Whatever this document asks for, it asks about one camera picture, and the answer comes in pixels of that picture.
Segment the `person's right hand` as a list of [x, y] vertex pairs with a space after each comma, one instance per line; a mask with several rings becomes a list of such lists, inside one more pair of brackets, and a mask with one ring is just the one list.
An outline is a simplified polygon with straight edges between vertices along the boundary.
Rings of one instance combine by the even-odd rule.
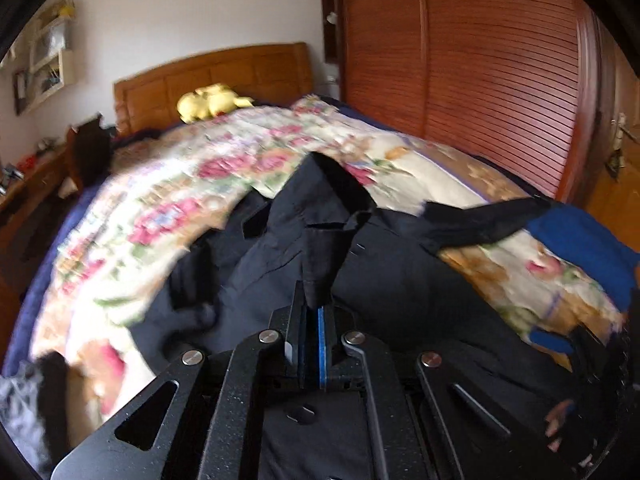
[[564, 400], [556, 404], [544, 418], [546, 422], [544, 437], [546, 438], [547, 448], [553, 453], [558, 452], [563, 443], [564, 426], [574, 407], [575, 402], [572, 399]]

